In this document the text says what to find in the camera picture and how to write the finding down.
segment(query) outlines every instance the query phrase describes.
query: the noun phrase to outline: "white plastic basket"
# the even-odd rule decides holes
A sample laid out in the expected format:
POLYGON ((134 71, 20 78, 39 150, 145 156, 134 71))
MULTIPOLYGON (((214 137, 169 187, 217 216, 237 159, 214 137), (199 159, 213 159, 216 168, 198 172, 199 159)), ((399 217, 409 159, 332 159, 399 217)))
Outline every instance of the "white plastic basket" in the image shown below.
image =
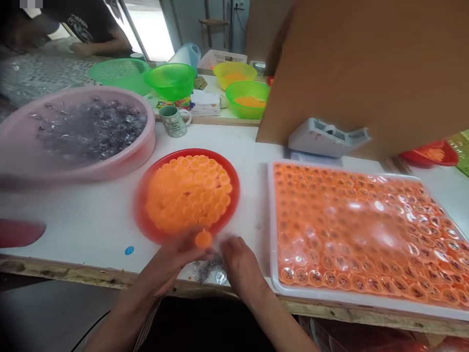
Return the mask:
POLYGON ((234 54, 228 51, 209 50, 207 54, 200 59, 197 68, 213 69, 216 64, 226 61, 247 63, 248 57, 247 55, 234 54))

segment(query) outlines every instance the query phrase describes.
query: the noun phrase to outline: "green mesh basket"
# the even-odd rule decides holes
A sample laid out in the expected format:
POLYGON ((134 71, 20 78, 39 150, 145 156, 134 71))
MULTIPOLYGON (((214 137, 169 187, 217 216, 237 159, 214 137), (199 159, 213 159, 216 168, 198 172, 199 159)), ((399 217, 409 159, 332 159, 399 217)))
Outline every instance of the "green mesh basket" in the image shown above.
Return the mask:
POLYGON ((469 177, 469 130, 451 136, 447 142, 459 156, 456 167, 469 177))
POLYGON ((150 71, 145 61, 138 59, 115 59, 95 64, 89 69, 88 76, 103 86, 119 87, 145 95, 150 87, 143 76, 150 71))

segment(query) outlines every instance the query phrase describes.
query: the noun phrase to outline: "tissue box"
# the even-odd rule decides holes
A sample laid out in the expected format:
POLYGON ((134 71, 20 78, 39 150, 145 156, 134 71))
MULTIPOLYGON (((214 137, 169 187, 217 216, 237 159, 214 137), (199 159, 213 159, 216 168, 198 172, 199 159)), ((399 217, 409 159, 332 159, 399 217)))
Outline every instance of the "tissue box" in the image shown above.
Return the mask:
POLYGON ((216 93, 206 93, 194 90, 191 94, 192 116, 219 116, 220 96, 216 93))

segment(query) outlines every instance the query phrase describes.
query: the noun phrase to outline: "person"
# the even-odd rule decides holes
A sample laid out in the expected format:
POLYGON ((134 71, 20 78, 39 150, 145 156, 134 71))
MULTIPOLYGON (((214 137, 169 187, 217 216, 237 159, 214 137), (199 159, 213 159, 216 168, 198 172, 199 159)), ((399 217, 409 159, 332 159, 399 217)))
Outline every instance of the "person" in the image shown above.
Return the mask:
POLYGON ((132 47, 103 0, 62 0, 49 6, 44 0, 41 12, 66 24, 82 41, 70 46, 73 52, 82 56, 130 55, 132 47))
MULTIPOLYGON (((135 283, 128 290, 121 293, 115 307, 103 320, 98 331, 87 341, 84 352, 127 352, 134 350, 137 336, 154 302, 172 288, 178 273, 186 264, 195 260, 206 260, 210 257, 210 251, 207 253, 193 245, 197 233, 198 231, 195 229, 188 230, 164 244, 158 250, 137 277, 135 283)), ((241 237, 231 237, 222 243, 221 251, 226 262, 227 277, 232 289, 252 313, 256 323, 267 336, 267 342, 270 341, 270 349, 262 347, 258 350, 319 352, 315 343, 270 289, 262 276, 254 253, 244 240, 241 237)), ((196 304, 199 300, 187 301, 196 304)), ((138 351, 166 351, 168 349, 187 351, 187 349, 181 348, 184 343, 184 346, 187 346, 186 348, 190 348, 192 343, 197 347, 200 347, 201 344, 203 346, 205 342, 209 343, 210 339, 207 339, 204 335, 199 333, 193 336, 191 331, 183 329, 187 326, 184 321, 190 319, 197 312, 196 309, 186 311, 186 317, 179 317, 180 320, 176 327, 171 325, 170 322, 174 314, 169 314, 167 319, 163 319, 158 329, 161 330, 165 326, 171 325, 171 329, 180 329, 181 331, 161 333, 160 340, 172 339, 172 341, 166 341, 166 344, 162 345, 167 346, 167 348, 157 349, 146 346, 147 349, 144 349, 145 343, 151 340, 147 336, 145 343, 138 351)), ((217 310, 211 311, 212 316, 204 320, 202 318, 203 313, 207 315, 207 312, 204 311, 200 316, 194 317, 193 322, 190 323, 190 326, 194 329, 203 328, 206 335, 215 336, 212 340, 215 346, 212 348, 204 347, 204 351, 238 351, 241 346, 251 348, 260 346, 259 344, 255 345, 252 336, 249 336, 255 329, 248 321, 235 322, 237 328, 235 328, 236 331, 233 334, 236 335, 230 336, 230 332, 233 331, 230 326, 233 324, 230 325, 228 320, 236 319, 236 313, 227 316, 224 311, 221 312, 222 314, 216 312, 217 310), (212 329, 221 328, 223 332, 222 339, 210 327, 201 326, 205 321, 212 322, 212 329)))
POLYGON ((45 35, 63 23, 81 41, 70 45, 80 56, 129 57, 132 53, 125 33, 103 0, 44 0, 41 14, 33 19, 5 4, 3 10, 0 39, 13 51, 27 52, 41 46, 45 35))

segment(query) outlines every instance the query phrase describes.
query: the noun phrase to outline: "chair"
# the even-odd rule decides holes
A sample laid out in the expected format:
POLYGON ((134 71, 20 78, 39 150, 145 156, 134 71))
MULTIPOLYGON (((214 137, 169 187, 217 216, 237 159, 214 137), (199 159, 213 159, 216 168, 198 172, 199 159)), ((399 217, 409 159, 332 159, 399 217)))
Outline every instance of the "chair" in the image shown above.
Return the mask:
POLYGON ((223 20, 212 20, 212 19, 199 19, 200 28, 202 30, 202 45, 205 49, 205 40, 204 40, 204 25, 207 27, 207 38, 208 38, 208 47, 212 48, 212 28, 223 27, 223 32, 225 33, 225 49, 228 51, 228 30, 227 26, 230 25, 229 22, 223 20))

